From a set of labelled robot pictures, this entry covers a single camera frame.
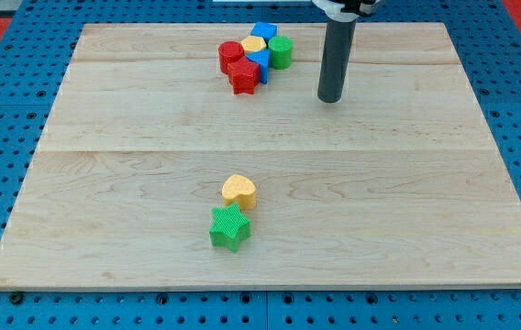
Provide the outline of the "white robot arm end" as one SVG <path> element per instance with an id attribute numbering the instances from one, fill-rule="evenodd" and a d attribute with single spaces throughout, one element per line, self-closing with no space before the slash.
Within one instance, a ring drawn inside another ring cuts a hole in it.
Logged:
<path id="1" fill-rule="evenodd" d="M 369 17 L 383 3 L 383 0 L 312 0 L 312 4 L 321 9 L 329 19 L 343 23 L 359 17 Z"/>

